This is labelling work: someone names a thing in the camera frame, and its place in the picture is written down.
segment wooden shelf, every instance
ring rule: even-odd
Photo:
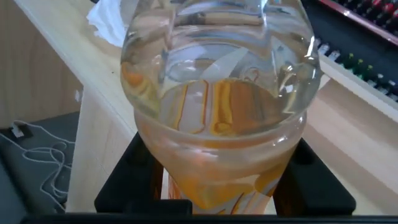
[[[398,123],[398,103],[324,55],[320,56],[320,64],[322,71],[331,79]]]

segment wooden surface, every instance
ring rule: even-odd
[[[133,108],[119,81],[121,49],[94,36],[95,28],[86,19],[94,4],[83,0],[14,1],[79,81],[93,90],[104,109],[120,120],[130,136],[134,135]]]
[[[136,132],[132,106],[119,82],[121,49],[94,37],[94,28],[85,19],[92,7],[89,1],[15,2],[90,94],[84,99],[88,104],[82,106],[68,204],[69,210],[92,211],[93,196],[106,177],[99,173],[107,174],[117,161],[109,151],[122,151]],[[338,65],[330,66],[324,72],[334,78],[340,71],[334,67]],[[113,137],[106,138],[101,129],[110,130]],[[305,140],[356,197],[356,214],[397,214],[396,133],[393,120],[330,80],[308,112]]]
[[[13,0],[0,0],[0,128],[80,109],[82,85]]]
[[[85,88],[76,136],[68,212],[95,212],[94,199],[131,141],[89,88]]]
[[[398,214],[397,123],[331,80],[308,111],[308,130],[305,140],[330,167],[383,212]]]

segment bottle cap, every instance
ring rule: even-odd
[[[389,80],[389,81],[388,81],[388,84],[390,84],[390,85],[393,86],[393,87],[396,85],[396,83],[395,83],[394,81],[392,81],[392,80]]]

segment white cable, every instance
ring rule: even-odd
[[[47,133],[49,136],[60,140],[60,142],[56,142],[55,144],[53,144],[51,147],[35,147],[32,149],[25,149],[22,146],[18,145],[16,142],[14,142],[13,140],[9,139],[7,136],[3,135],[0,133],[0,136],[3,137],[5,140],[9,141],[10,143],[12,143],[13,145],[17,146],[19,149],[21,149],[22,151],[24,151],[22,153],[22,156],[24,159],[27,159],[29,161],[33,161],[33,162],[39,162],[39,163],[47,163],[47,164],[56,164],[58,165],[58,168],[56,168],[40,185],[40,191],[45,193],[46,195],[48,195],[63,211],[65,211],[64,207],[58,202],[57,198],[64,198],[68,195],[67,191],[64,190],[60,190],[56,185],[56,181],[59,178],[59,175],[62,171],[63,168],[66,169],[72,169],[71,164],[65,164],[65,154],[63,153],[62,150],[66,149],[68,147],[68,144],[75,144],[75,142],[73,141],[68,141],[66,139],[57,137],[51,133],[49,133],[46,129],[44,129],[43,127],[39,126],[39,125],[34,125],[34,124],[30,124],[27,123],[25,121],[14,121],[13,124],[15,123],[22,123],[25,125],[28,125],[30,127],[33,128],[39,128],[41,130],[43,130],[45,133]],[[61,145],[62,147],[60,149],[56,149],[55,146],[57,145]],[[28,155],[29,154],[33,154],[33,153],[44,153],[44,154],[49,154],[50,157],[52,158],[52,161],[46,161],[46,160],[40,160],[40,159],[32,159],[30,158]],[[59,161],[57,158],[55,158],[54,154],[58,153],[59,155],[61,155],[61,160]],[[50,192],[47,192],[46,190],[44,190],[44,185],[50,180],[50,186],[52,188],[52,194]]]

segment bottle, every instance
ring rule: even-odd
[[[382,27],[391,32],[398,28],[398,9],[394,11],[392,17]]]
[[[343,66],[347,70],[351,70],[355,66],[354,54],[348,54],[347,58],[343,62]]]
[[[356,5],[356,7],[354,7],[353,12],[360,15],[364,13],[366,9],[371,5],[372,5],[372,0],[362,0],[360,3]]]
[[[372,65],[368,65],[366,70],[363,73],[358,74],[357,76],[358,76],[358,78],[360,78],[362,80],[368,81],[371,77],[374,76],[374,74],[373,74],[373,66]]]
[[[319,47],[319,54],[325,55],[330,50],[330,45],[328,43],[324,43]]]
[[[330,55],[328,56],[328,58],[332,61],[337,61],[340,57],[340,51],[339,50],[334,50],[330,53]]]
[[[377,15],[375,20],[373,20],[373,23],[382,26],[383,24],[386,23],[386,21],[391,17],[391,15],[394,13],[395,10],[395,3],[398,0],[393,0],[390,3],[387,3],[386,5],[383,6],[382,12]]]
[[[373,0],[372,5],[362,13],[362,16],[369,20],[373,20],[381,12],[382,7],[382,0]]]
[[[384,75],[382,75],[382,74],[379,73],[379,74],[376,75],[376,76],[369,77],[369,78],[366,80],[366,83],[368,83],[369,86],[371,86],[371,87],[373,87],[373,88],[376,88],[377,85],[378,85],[378,83],[380,83],[381,80],[383,79],[383,77],[384,77]]]
[[[398,102],[398,96],[394,93],[388,94],[388,97],[394,100],[395,102]]]
[[[134,16],[121,86],[171,199],[193,214],[264,213],[320,85],[313,38],[300,0],[185,1]]]
[[[352,9],[358,4],[358,0],[347,0],[343,3],[343,6],[347,9]]]
[[[352,73],[356,76],[362,74],[363,71],[363,60],[359,59],[356,65],[351,69]]]
[[[319,46],[322,44],[322,40],[320,38],[315,38],[314,47],[319,49]]]
[[[389,80],[388,82],[382,80],[377,86],[377,90],[384,95],[388,95],[395,88],[395,85],[396,83],[392,80]]]

